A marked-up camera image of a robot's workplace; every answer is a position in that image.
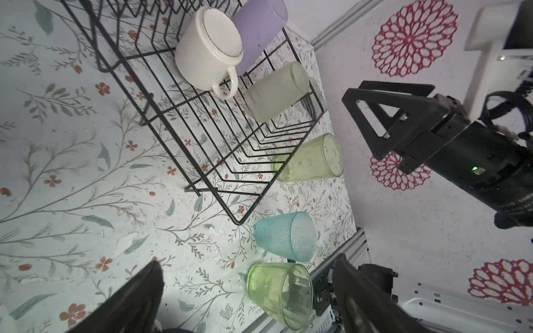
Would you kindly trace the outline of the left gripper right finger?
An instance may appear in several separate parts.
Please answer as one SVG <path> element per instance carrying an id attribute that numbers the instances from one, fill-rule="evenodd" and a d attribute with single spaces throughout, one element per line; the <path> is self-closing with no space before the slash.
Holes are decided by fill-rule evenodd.
<path id="1" fill-rule="evenodd" d="M 355 268 L 344 254 L 333 266 L 333 292 L 346 332 L 424 332 L 392 298 L 398 274 L 375 264 Z"/>

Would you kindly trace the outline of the tall light green cup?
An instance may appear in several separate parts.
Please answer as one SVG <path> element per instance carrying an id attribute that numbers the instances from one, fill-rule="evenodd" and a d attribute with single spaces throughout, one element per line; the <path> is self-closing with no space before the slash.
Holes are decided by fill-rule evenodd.
<path id="1" fill-rule="evenodd" d="M 282 183 L 338 178 L 344 173 L 344 158 L 340 145 L 331 133 L 326 133 L 303 145 L 293 154 L 278 174 Z"/>

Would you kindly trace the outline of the lilac plastic cup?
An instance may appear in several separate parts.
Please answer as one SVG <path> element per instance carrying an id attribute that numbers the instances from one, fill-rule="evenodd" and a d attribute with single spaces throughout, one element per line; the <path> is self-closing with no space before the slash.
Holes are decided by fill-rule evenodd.
<path id="1" fill-rule="evenodd" d="M 238 76 L 243 76 L 288 21 L 288 11 L 283 0 L 247 1 L 232 21 L 240 33 L 243 59 L 236 66 Z"/>

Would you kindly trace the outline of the white mug red inside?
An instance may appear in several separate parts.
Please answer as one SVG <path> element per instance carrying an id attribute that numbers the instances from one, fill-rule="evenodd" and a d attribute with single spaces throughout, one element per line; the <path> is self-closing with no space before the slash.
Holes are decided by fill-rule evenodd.
<path id="1" fill-rule="evenodd" d="M 175 62 L 191 86 L 227 100 L 237 93 L 236 66 L 243 55 L 242 39 L 232 20 L 216 8 L 203 6 L 180 37 Z"/>

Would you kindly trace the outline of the frosted pale green cup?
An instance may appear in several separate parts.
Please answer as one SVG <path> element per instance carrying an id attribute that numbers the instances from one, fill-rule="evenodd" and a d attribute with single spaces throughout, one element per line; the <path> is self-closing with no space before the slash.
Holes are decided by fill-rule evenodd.
<path id="1" fill-rule="evenodd" d="M 299 62 L 291 62 L 254 83 L 244 101 L 259 124 L 266 123 L 290 108 L 310 91 L 309 76 Z"/>

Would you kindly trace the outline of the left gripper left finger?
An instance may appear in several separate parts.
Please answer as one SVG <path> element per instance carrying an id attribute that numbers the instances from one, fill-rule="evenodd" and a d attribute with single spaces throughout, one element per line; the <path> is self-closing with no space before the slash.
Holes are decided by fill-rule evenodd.
<path id="1" fill-rule="evenodd" d="M 163 290 L 162 267 L 150 262 L 70 331 L 151 332 Z"/>

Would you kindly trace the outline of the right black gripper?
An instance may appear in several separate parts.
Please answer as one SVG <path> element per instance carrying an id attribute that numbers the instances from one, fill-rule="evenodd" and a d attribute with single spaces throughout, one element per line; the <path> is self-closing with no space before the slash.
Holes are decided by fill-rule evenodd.
<path id="1" fill-rule="evenodd" d="M 434 85 L 364 80 L 350 88 L 342 102 L 357 124 L 372 155 L 382 160 L 405 144 L 428 120 L 424 110 Z M 424 131 L 399 151 L 404 173 L 424 164 L 497 212 L 498 216 L 532 216 L 532 147 L 502 134 L 494 120 L 513 109 L 523 116 L 519 138 L 532 141 L 532 104 L 516 93 L 502 93 L 504 103 L 484 107 L 479 121 L 466 126 L 462 107 L 430 131 Z M 365 117 L 366 104 L 385 129 L 379 136 Z"/>

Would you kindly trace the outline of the teal plastic cup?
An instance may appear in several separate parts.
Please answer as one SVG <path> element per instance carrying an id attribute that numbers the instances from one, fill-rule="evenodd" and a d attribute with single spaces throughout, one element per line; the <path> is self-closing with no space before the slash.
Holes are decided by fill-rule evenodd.
<path id="1" fill-rule="evenodd" d="M 295 262 L 309 262 L 316 251 L 316 228 L 306 212 L 263 219 L 255 226 L 258 247 Z"/>

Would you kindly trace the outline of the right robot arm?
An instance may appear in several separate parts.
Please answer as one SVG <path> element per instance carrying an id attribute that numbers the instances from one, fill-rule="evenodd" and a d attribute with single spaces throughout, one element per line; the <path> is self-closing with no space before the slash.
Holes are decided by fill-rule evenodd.
<path id="1" fill-rule="evenodd" d="M 364 81 L 342 102 L 373 157 L 398 169 L 429 167 L 496 211 L 499 229 L 532 226 L 532 151 L 477 121 L 433 85 Z"/>

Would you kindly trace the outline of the bright green short cup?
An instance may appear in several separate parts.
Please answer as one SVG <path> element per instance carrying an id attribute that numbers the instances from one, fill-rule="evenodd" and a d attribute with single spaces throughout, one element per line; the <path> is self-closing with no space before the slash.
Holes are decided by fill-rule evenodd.
<path id="1" fill-rule="evenodd" d="M 248 272 L 247 293 L 259 308 L 290 330 L 302 329 L 313 310 L 312 279 L 302 264 L 254 265 Z"/>

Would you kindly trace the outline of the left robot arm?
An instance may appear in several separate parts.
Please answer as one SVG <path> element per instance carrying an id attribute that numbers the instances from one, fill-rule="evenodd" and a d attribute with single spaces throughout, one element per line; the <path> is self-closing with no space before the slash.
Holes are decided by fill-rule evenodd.
<path id="1" fill-rule="evenodd" d="M 344 254 L 310 274 L 296 263 L 259 263 L 247 296 L 267 315 L 253 332 L 531 332 L 532 308 L 453 294 Z"/>

